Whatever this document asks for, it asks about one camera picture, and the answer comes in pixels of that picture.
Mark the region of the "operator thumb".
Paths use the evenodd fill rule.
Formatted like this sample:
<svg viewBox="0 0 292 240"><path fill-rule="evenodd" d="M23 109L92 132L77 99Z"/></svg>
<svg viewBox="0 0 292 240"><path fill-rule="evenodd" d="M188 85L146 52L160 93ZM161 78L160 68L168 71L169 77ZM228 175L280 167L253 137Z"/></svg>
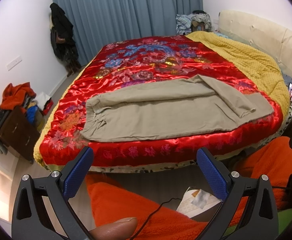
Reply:
<svg viewBox="0 0 292 240"><path fill-rule="evenodd" d="M135 217L122 218L113 223L98 226L89 231L96 240L122 240L130 238L137 228L138 220Z"/></svg>

